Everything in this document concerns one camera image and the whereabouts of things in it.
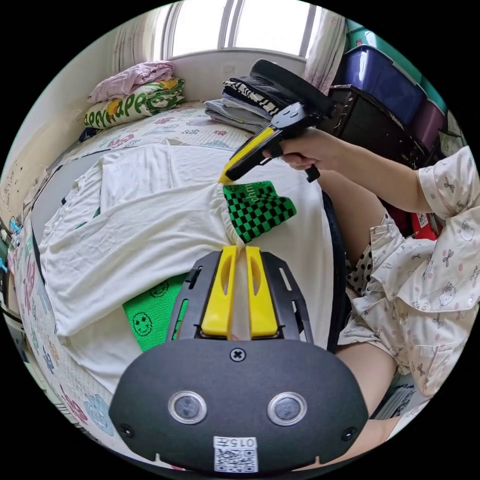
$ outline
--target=qr code label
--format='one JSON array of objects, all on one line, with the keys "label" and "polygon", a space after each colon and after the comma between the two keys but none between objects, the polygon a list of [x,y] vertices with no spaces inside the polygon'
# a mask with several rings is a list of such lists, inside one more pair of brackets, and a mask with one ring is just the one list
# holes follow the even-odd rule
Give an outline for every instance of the qr code label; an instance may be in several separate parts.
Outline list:
[{"label": "qr code label", "polygon": [[215,472],[252,474],[259,471],[255,437],[213,437]]},{"label": "qr code label", "polygon": [[429,224],[429,219],[424,213],[417,213],[416,216],[418,217],[418,222],[420,223],[421,228],[424,228]]}]

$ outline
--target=purple storage box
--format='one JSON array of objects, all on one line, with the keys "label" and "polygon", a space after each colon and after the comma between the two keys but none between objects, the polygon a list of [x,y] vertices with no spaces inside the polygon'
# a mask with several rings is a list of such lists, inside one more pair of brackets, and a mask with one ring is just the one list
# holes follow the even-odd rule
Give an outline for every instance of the purple storage box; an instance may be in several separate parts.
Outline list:
[{"label": "purple storage box", "polygon": [[380,50],[361,45],[343,56],[343,84],[353,85],[378,100],[401,122],[409,125],[426,93],[394,66]]},{"label": "purple storage box", "polygon": [[430,152],[435,146],[435,141],[439,137],[439,130],[443,128],[444,122],[444,113],[434,102],[426,98],[413,117],[410,131]]}]

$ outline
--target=wall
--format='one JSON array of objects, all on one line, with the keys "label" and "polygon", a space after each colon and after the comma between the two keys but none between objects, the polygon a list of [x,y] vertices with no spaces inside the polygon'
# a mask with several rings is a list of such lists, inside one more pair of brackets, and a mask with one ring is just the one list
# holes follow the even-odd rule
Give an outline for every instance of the wall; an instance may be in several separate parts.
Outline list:
[{"label": "wall", "polygon": [[82,133],[87,96],[110,76],[115,31],[92,43],[48,85],[26,116],[1,175],[0,218],[20,213],[24,198],[41,174]]},{"label": "wall", "polygon": [[[221,96],[222,82],[230,77],[248,75],[258,59],[276,62],[294,74],[302,75],[305,61],[255,51],[210,51],[174,58],[175,76],[185,79],[184,95],[188,100],[213,100]],[[234,67],[233,73],[224,72]]]}]

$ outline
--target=hello kitty print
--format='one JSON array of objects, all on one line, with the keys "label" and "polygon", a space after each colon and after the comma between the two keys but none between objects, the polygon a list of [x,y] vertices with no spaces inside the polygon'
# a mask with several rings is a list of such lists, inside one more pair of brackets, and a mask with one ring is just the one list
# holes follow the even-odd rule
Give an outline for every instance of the hello kitty print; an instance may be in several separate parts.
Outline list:
[{"label": "hello kitty print", "polygon": [[480,308],[480,178],[468,147],[418,171],[439,238],[371,231],[372,272],[339,345],[375,343],[430,398],[457,362]]}]

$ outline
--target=stack of folded clothes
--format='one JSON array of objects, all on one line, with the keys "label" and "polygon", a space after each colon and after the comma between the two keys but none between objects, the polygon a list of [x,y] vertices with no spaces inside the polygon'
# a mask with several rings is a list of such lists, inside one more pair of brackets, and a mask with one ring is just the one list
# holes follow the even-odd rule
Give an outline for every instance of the stack of folded clothes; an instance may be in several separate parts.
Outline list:
[{"label": "stack of folded clothes", "polygon": [[205,113],[213,120],[257,134],[272,116],[296,100],[262,78],[241,76],[224,81],[218,100],[206,101]]}]

